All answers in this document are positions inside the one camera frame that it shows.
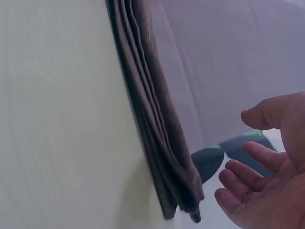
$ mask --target brown curtain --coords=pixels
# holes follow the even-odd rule
[[[200,221],[202,183],[159,63],[147,0],[108,0],[113,33],[155,188],[166,219],[177,206]]]

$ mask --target fingernail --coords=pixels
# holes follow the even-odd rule
[[[245,113],[247,113],[249,110],[243,110],[242,111],[242,115],[244,115]]]

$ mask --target finger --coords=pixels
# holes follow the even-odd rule
[[[223,186],[240,201],[240,203],[244,203],[244,201],[248,199],[248,196],[253,193],[253,191],[229,169],[220,172],[219,180]]]
[[[241,203],[239,203],[238,200],[230,193],[230,191],[225,188],[216,190],[215,198],[218,205],[228,216],[228,218],[237,226],[239,226],[239,213],[243,207]]]
[[[225,168],[231,170],[244,184],[256,192],[262,191],[272,179],[271,177],[270,179],[265,179],[255,170],[236,160],[228,161],[225,164]]]
[[[246,142],[243,149],[249,156],[273,173],[278,173],[287,159],[286,153],[277,153],[256,142]]]
[[[281,128],[282,117],[290,103],[299,93],[265,99],[255,107],[241,114],[242,121],[254,129]]]

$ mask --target hand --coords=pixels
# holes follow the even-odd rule
[[[266,99],[241,116],[254,129],[280,129],[286,152],[245,143],[245,152],[277,176],[229,161],[219,174],[225,188],[215,192],[218,204],[243,229],[305,229],[305,93]]]

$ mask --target white floor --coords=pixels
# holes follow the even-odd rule
[[[278,152],[283,152],[284,146],[281,140],[281,134],[278,130],[263,131],[263,134],[269,139],[273,147]],[[224,161],[219,167],[214,176],[203,184],[203,191],[205,200],[201,202],[200,211],[202,221],[199,224],[195,224],[190,219],[189,215],[181,214],[182,229],[202,229],[202,228],[215,228],[215,229],[237,229],[234,223],[222,212],[220,207],[214,198],[214,192],[222,187],[222,184],[218,180],[218,174],[224,169],[224,165],[230,158],[225,154]]]

